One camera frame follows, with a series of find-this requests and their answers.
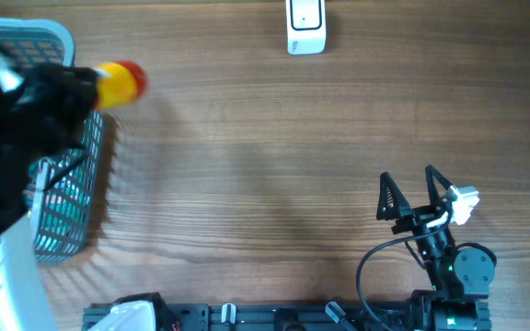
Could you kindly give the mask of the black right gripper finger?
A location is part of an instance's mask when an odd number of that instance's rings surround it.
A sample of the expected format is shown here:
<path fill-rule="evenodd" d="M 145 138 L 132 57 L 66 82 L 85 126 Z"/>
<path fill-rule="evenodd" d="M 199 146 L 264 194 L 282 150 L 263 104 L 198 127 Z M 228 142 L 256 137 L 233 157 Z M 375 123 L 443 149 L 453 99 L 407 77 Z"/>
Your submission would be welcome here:
<path fill-rule="evenodd" d="M 382 173 L 376 219 L 391 221 L 407 217 L 412 213 L 412 208 L 393 178 L 388 172 Z"/>
<path fill-rule="evenodd" d="M 448 190 L 452 186 L 452 183 L 433 165 L 427 165 L 425 167 L 425 176 L 430 203 L 431 205 L 436 205 L 440 198 L 436 183 L 439 183 L 445 190 Z"/>

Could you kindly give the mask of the red sauce bottle green cap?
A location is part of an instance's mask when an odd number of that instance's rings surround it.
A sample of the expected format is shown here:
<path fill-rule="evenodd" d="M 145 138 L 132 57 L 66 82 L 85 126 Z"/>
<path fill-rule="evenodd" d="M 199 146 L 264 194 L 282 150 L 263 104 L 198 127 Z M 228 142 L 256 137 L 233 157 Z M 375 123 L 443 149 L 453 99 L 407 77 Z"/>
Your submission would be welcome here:
<path fill-rule="evenodd" d="M 130 105 L 139 100 L 148 87 L 146 72 L 131 61 L 106 62 L 94 71 L 98 76 L 95 110 Z"/>

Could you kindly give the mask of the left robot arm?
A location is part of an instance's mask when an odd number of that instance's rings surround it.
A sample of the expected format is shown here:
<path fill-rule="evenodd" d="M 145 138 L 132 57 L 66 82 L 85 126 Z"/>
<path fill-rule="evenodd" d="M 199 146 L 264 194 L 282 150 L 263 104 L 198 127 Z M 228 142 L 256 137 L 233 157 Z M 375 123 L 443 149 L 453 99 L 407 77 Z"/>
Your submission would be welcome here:
<path fill-rule="evenodd" d="M 97 73 L 43 63 L 27 71 L 0 45 L 0 330 L 54 330 L 23 191 L 44 156 L 80 149 Z"/>

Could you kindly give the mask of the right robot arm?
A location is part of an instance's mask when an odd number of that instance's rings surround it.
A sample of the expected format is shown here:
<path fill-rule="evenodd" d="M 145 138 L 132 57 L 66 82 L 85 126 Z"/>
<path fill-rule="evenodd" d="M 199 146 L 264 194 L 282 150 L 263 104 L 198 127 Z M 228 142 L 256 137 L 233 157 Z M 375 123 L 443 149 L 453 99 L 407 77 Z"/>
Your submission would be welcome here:
<path fill-rule="evenodd" d="M 467 224 L 479 203 L 473 186 L 458 187 L 433 165 L 425 167 L 429 203 L 412 208 L 394 179 L 380 175 L 376 218 L 393 221 L 394 234 L 411 234 L 415 258 L 424 267 L 435 291 L 451 301 L 475 301 L 490 295 L 496 258 L 476 243 L 457 244 L 449 226 Z"/>

